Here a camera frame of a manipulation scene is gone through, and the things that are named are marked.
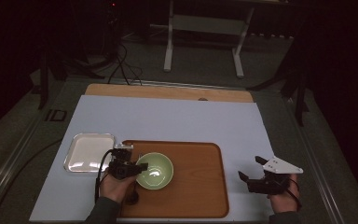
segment gray sleeve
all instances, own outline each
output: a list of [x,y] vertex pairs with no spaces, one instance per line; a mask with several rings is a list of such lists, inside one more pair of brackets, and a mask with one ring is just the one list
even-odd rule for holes
[[300,216],[297,212],[277,213],[269,217],[269,224],[300,224]]
[[110,224],[116,223],[120,204],[108,198],[100,197],[92,208],[84,224]]

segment green bowl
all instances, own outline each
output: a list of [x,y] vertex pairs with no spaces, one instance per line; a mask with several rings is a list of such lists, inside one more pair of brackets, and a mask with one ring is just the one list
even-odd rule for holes
[[170,159],[161,153],[147,153],[136,164],[148,163],[146,171],[138,175],[136,181],[145,189],[162,189],[173,177],[173,165]]

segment white tray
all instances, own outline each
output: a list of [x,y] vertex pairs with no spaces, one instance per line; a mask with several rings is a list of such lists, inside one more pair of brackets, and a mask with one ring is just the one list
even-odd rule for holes
[[[98,172],[105,152],[115,145],[110,133],[80,133],[72,140],[63,167],[69,172]],[[105,159],[103,170],[111,156]]]

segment hand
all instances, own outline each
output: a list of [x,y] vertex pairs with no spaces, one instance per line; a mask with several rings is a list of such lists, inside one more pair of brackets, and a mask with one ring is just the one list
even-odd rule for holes
[[[297,175],[290,175],[290,179],[297,182]],[[289,190],[299,198],[300,192],[298,191],[298,186],[295,182],[289,180],[290,186]],[[297,211],[297,201],[293,198],[288,192],[277,195],[269,195],[268,198],[271,200],[271,206],[274,213],[282,212],[296,212]]]
[[117,203],[121,203],[126,195],[127,187],[134,182],[136,176],[130,176],[122,180],[114,178],[106,171],[103,174],[103,181],[100,186],[100,194]]

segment white table leg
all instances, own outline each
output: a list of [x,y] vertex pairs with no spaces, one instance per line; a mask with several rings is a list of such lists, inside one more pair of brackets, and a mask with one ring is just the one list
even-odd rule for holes
[[168,45],[167,51],[165,52],[164,72],[171,72],[172,64],[172,32],[173,32],[173,0],[170,1],[170,17],[168,20]]
[[240,53],[241,53],[242,44],[243,44],[243,41],[245,40],[246,33],[248,32],[249,24],[251,22],[251,18],[253,16],[254,11],[255,11],[254,7],[251,7],[249,9],[248,15],[246,16],[246,21],[243,24],[243,28],[241,31],[240,42],[238,43],[237,47],[232,50],[232,56],[234,58],[235,70],[237,72],[238,78],[244,77]]

